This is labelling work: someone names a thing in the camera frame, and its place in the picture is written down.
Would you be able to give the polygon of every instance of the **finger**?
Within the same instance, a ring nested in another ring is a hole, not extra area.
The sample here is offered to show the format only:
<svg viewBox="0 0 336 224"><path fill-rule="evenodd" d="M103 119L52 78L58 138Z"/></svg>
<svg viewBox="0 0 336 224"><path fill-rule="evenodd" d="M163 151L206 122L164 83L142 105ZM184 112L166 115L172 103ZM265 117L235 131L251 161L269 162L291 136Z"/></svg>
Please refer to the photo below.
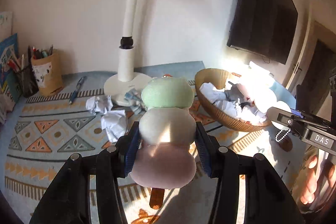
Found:
<svg viewBox="0 0 336 224"><path fill-rule="evenodd" d="M317 164L317 155L311 156L307 162L308 162L309 169L314 168L315 165Z"/></svg>
<svg viewBox="0 0 336 224"><path fill-rule="evenodd" d="M309 192L308 188L304 188L301 196L303 196L308 201L308 203L312 203L315 198L314 194Z"/></svg>
<svg viewBox="0 0 336 224"><path fill-rule="evenodd" d="M302 197L300 198L300 200L301 200L301 202L302 202L303 204L305 204L305 205L308 203L308 201L305 199L304 196L302 196Z"/></svg>
<svg viewBox="0 0 336 224"><path fill-rule="evenodd" d="M314 169L309 169L307 172L306 187L312 194L315 193L317 189L317 179Z"/></svg>
<svg viewBox="0 0 336 224"><path fill-rule="evenodd" d="M336 181L336 166L333 165L330 168L329 175L328 175L328 183L330 187L334 187Z"/></svg>

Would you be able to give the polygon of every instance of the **pen cup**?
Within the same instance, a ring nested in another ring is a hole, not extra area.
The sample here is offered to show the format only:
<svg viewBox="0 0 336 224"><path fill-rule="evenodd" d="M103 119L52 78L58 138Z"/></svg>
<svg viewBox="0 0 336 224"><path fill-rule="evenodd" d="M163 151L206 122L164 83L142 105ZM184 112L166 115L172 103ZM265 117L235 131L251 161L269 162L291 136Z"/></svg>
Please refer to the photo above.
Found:
<svg viewBox="0 0 336 224"><path fill-rule="evenodd" d="M64 88L57 50L54 49L52 55L45 58L32 58L31 65L42 96L53 96Z"/></svg>
<svg viewBox="0 0 336 224"><path fill-rule="evenodd" d="M25 98L28 98L39 91L34 77L32 77L32 72L29 66L16 72L18 82L20 84L22 94Z"/></svg>

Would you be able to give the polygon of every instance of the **label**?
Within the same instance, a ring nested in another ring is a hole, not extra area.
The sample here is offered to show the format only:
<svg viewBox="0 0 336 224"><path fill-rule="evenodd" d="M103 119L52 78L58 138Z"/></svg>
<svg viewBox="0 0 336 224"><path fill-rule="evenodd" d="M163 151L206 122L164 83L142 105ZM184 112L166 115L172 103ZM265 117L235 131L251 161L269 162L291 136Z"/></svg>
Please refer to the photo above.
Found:
<svg viewBox="0 0 336 224"><path fill-rule="evenodd" d="M39 88L45 88L45 77L51 73L53 69L51 62L46 63L44 65L33 66L33 72L35 75L36 83Z"/></svg>
<svg viewBox="0 0 336 224"><path fill-rule="evenodd" d="M318 143L326 148L331 148L331 146L333 145L334 143L334 140L331 139L331 138L328 138L322 134L319 134L319 133L316 133L316 132L313 132L311 137L310 137L310 140L315 142L315 143Z"/></svg>

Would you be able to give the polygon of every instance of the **television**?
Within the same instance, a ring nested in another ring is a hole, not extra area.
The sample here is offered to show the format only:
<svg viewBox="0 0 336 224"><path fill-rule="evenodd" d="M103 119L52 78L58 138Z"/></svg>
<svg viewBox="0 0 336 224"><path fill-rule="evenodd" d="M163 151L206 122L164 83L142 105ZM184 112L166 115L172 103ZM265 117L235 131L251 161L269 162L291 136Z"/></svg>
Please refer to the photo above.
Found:
<svg viewBox="0 0 336 224"><path fill-rule="evenodd" d="M227 45L285 64L296 22L292 0L238 0Z"/></svg>

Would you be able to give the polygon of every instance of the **woven basket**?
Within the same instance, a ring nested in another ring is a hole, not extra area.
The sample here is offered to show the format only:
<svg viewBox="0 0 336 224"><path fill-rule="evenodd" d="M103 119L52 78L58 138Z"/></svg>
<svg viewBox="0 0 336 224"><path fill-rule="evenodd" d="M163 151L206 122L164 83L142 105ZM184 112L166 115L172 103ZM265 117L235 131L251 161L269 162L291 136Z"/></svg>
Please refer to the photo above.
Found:
<svg viewBox="0 0 336 224"><path fill-rule="evenodd" d="M242 120L232 118L226 115L223 111L211 104L208 99L200 92L200 87L203 83L212 83L217 89L223 89L225 87L226 79L234 79L237 76L229 73L226 70L221 69L203 69L195 75L195 88L198 99L205 109L205 111L216 121L222 125L231 128L236 131L253 132L264 129L270 125L270 121L266 120L259 126L254 126L250 123Z"/></svg>

